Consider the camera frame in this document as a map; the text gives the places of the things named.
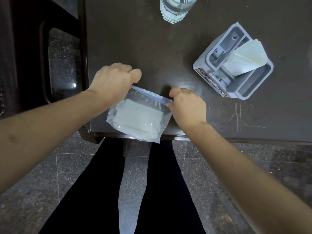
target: hand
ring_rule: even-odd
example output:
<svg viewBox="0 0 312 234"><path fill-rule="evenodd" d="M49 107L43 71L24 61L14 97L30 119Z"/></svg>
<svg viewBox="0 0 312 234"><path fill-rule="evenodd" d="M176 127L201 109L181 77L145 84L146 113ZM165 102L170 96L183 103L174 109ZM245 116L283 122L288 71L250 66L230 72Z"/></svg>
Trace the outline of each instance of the hand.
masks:
<svg viewBox="0 0 312 234"><path fill-rule="evenodd" d="M187 133L189 130L206 122L206 103L194 91L173 87L169 96L173 103L167 103L174 119L180 128Z"/></svg>
<svg viewBox="0 0 312 234"><path fill-rule="evenodd" d="M132 70L130 65L114 63L100 69L87 90L94 92L110 108L126 97L131 85L141 76L139 69Z"/></svg>

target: clear plastic bag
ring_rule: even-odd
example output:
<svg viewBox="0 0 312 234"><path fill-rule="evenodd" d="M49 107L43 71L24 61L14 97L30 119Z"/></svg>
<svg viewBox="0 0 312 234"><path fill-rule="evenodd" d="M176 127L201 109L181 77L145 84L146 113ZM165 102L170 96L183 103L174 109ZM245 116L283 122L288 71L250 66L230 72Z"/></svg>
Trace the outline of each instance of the clear plastic bag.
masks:
<svg viewBox="0 0 312 234"><path fill-rule="evenodd" d="M159 143L172 116L168 102L172 100L133 86L124 100L110 108L106 121L137 140Z"/></svg>

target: sticker on tissue holder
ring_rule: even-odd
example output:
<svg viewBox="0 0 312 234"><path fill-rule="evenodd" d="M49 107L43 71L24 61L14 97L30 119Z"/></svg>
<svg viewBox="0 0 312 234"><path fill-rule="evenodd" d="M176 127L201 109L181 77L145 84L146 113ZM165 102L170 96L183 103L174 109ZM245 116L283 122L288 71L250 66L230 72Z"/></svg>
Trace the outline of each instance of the sticker on tissue holder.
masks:
<svg viewBox="0 0 312 234"><path fill-rule="evenodd" d="M204 71L203 68L199 68L199 69L196 69L197 73L200 74L204 79L205 81L210 84L211 87L213 87L217 93L219 93L221 96L223 97L228 97L230 98L231 96L228 95L227 93L223 92L219 86L208 76L207 72Z"/></svg>

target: black pants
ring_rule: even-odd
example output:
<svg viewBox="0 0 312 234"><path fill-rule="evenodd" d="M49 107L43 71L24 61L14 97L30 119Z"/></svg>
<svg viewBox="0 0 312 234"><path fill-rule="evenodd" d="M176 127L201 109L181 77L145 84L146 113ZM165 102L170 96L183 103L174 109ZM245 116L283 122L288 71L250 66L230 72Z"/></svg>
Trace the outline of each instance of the black pants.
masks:
<svg viewBox="0 0 312 234"><path fill-rule="evenodd" d="M106 138L39 232L119 233L121 139ZM153 143L135 234L205 233L177 163L172 141Z"/></svg>

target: table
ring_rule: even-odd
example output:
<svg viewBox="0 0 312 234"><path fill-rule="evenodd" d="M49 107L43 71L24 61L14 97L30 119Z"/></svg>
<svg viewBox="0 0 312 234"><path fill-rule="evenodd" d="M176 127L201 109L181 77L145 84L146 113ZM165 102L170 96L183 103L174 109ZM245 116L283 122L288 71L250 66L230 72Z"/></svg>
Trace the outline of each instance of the table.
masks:
<svg viewBox="0 0 312 234"><path fill-rule="evenodd" d="M83 1L89 82L104 65L130 64L142 70L139 87L163 96L175 85L196 91L208 123L230 141L312 142L312 0L198 0L176 24L162 18L160 0ZM192 68L235 22L262 42L275 67L247 100L219 96ZM89 130L123 137L106 117L92 119ZM163 137L187 139L173 118Z"/></svg>

